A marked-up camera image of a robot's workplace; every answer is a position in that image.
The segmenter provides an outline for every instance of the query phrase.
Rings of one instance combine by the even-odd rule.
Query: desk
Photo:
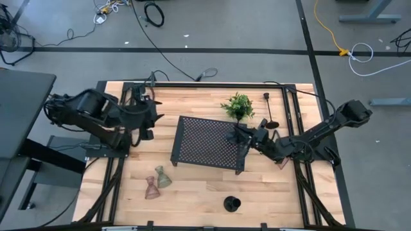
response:
[[[37,172],[47,162],[77,174],[84,170],[83,161],[27,139],[55,80],[53,74],[0,70],[0,222],[26,169]],[[33,193],[32,182],[22,209]]]
[[[26,168],[39,167],[17,154],[55,80],[52,74],[0,70],[0,221]]]
[[[272,117],[280,124],[280,135],[289,134],[289,121],[294,124],[292,132],[298,134],[297,117],[295,113],[291,113],[291,118],[287,118],[281,90],[262,88],[268,84],[261,86],[255,83],[247,84],[247,88],[244,84],[241,88],[240,85],[233,87],[236,86],[235,83],[221,83],[221,87],[184,87],[177,82],[163,84],[168,87],[161,87],[159,83],[154,87],[154,91],[155,100],[162,102],[162,105],[157,106],[158,114],[165,116],[155,124],[154,140],[142,141],[138,147],[130,150],[124,165],[114,224],[146,225],[147,221],[154,221],[155,226],[260,227],[261,223],[267,223],[268,227],[302,227],[299,193],[292,162],[280,170],[266,156],[250,150],[245,159],[245,171],[238,176],[233,170],[184,163],[173,167],[170,162],[179,116],[232,121],[220,108],[220,103],[226,102],[236,92],[246,94],[253,100],[252,106],[256,115],[253,119],[244,121],[249,127],[257,126],[262,118],[269,118],[267,103],[263,99],[263,93],[269,92]],[[231,85],[231,88],[226,88],[225,85]],[[314,92],[311,84],[297,84],[296,87]],[[122,88],[122,81],[108,81],[105,92],[120,98]],[[291,112],[294,112],[291,93],[287,95]],[[320,122],[317,100],[305,94],[298,93],[297,96],[304,127],[311,128]],[[100,194],[106,165],[107,159],[102,158],[84,174],[74,221],[84,216]],[[164,172],[173,183],[160,190],[159,198],[145,200],[145,178],[151,175],[157,177],[154,168],[159,165],[164,166]],[[331,164],[315,161],[311,166],[319,198],[336,220],[344,223]],[[241,200],[242,204],[237,212],[229,213],[224,209],[223,199],[227,196],[235,196]],[[308,215],[314,224],[313,209],[308,196],[306,200]],[[107,207],[103,220],[108,217]]]

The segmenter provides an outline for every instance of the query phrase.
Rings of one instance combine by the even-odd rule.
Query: wooden tabletop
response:
[[[105,92],[120,98],[122,87],[123,82],[109,81]],[[314,93],[312,84],[297,84],[296,87]],[[267,103],[263,99],[263,93],[269,92],[273,120],[280,124],[280,135],[287,136],[280,90],[156,87],[154,91],[155,100],[162,102],[162,105],[157,106],[158,114],[165,116],[153,128],[154,140],[142,141],[138,147],[131,148],[125,161],[116,225],[146,225],[147,221],[154,221],[156,226],[260,227],[261,223],[267,223],[268,227],[303,227],[292,162],[280,170],[266,156],[250,150],[245,159],[245,171],[238,176],[233,170],[185,163],[173,167],[170,162],[179,116],[232,121],[220,108],[220,103],[227,102],[236,92],[246,94],[253,100],[252,107],[256,115],[243,122],[248,127],[257,126],[262,118],[269,119]],[[304,128],[315,126],[320,122],[317,99],[301,93],[297,96]],[[289,99],[294,112],[291,96]],[[292,116],[293,124],[297,124],[294,113]],[[106,165],[107,159],[102,158],[84,174],[73,220],[84,216],[99,196]],[[145,178],[157,178],[154,170],[157,166],[164,166],[164,172],[173,183],[160,189],[160,197],[145,200]],[[331,164],[315,161],[312,170],[319,198],[335,219],[344,223]],[[241,200],[241,207],[236,212],[230,213],[224,209],[223,200],[227,196]],[[310,221],[313,223],[313,209],[307,195],[306,199]],[[108,210],[109,206],[106,206],[105,219],[108,218]]]

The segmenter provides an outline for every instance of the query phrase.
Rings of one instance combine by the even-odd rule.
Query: yellow cable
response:
[[[343,48],[341,48],[341,47],[337,44],[337,42],[336,42],[336,40],[335,40],[335,37],[334,37],[334,33],[333,33],[330,29],[328,29],[328,27],[326,27],[326,26],[320,21],[320,19],[317,17],[317,4],[318,4],[318,3],[319,3],[319,0],[316,0],[316,1],[315,1],[315,5],[314,5],[314,16],[315,16],[315,19],[317,20],[317,22],[320,23],[320,25],[321,25],[324,29],[326,29],[326,30],[328,30],[328,31],[330,32],[331,36],[333,37],[333,41],[334,41],[335,46],[338,48],[338,50],[340,50],[340,56],[347,55],[348,52],[349,52],[349,50],[343,49]]]

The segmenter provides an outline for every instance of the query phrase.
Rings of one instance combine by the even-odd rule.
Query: concrete floor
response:
[[[94,5],[91,0],[44,1],[31,0],[19,20],[19,24],[40,43],[55,43],[65,39],[68,28],[72,28],[76,35],[83,35],[92,29]],[[9,6],[14,15],[23,0],[2,2]],[[314,19],[314,2],[302,2],[314,50],[336,51],[329,33]],[[318,13],[335,32],[342,47],[351,49],[355,43],[365,42],[376,51],[394,51],[395,46],[389,41],[409,29],[410,1],[393,1],[385,10],[385,13],[402,14],[403,20],[397,24],[338,22],[340,14],[360,13],[374,3],[320,0]],[[306,50],[295,1],[172,0],[159,1],[157,4],[166,14],[166,24],[162,28],[149,25],[146,32],[159,47]],[[137,12],[142,13],[143,4],[135,5]],[[109,15],[108,20],[97,26],[93,34],[63,43],[61,47],[152,46],[139,29],[132,10],[120,7],[119,12]],[[20,55],[22,53],[16,52],[6,57],[13,59]],[[314,83],[306,55],[167,53],[166,56],[192,76],[198,76],[208,67],[218,68],[218,75],[208,81]],[[347,57],[317,56],[316,59],[326,96],[336,106],[350,99],[367,103],[371,98],[410,96],[411,64],[362,78],[351,72]],[[359,73],[371,73],[405,60],[407,58],[376,57],[368,64],[354,64],[354,68]],[[85,88],[95,87],[98,80],[145,78],[156,69],[166,72],[172,80],[189,80],[157,53],[37,52],[15,67],[7,68],[53,73],[57,75],[53,92],[59,94],[76,94]],[[411,191],[411,157],[407,142],[407,137],[411,135],[411,125],[408,123],[411,109],[375,107],[372,110],[374,114],[365,126],[359,129],[346,128],[336,133],[354,220],[358,228],[406,230],[411,214],[411,201],[408,200]],[[40,115],[30,138],[45,144],[50,135],[88,138],[87,134],[66,132],[51,126],[44,115]],[[18,195],[21,196],[24,187],[21,188],[15,200],[18,200]],[[41,225],[57,215],[75,193],[76,189],[40,188],[34,197],[38,208],[19,212],[18,215],[23,219],[3,222],[0,229]],[[73,209],[68,210],[54,224],[70,222]]]

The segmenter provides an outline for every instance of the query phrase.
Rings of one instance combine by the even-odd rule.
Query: potted plant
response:
[[[228,100],[229,100],[229,104],[222,103],[221,107],[226,109],[227,115],[230,118],[237,120],[236,126],[238,126],[240,121],[244,119],[245,117],[248,116],[252,118],[253,115],[255,114],[252,111],[252,107],[251,107],[252,101],[249,99],[248,96],[243,95],[243,94],[238,94],[237,92],[235,96],[229,98]],[[227,139],[231,143],[237,144],[241,142],[239,140],[239,135],[236,129],[234,129],[234,131],[231,131],[227,134]]]

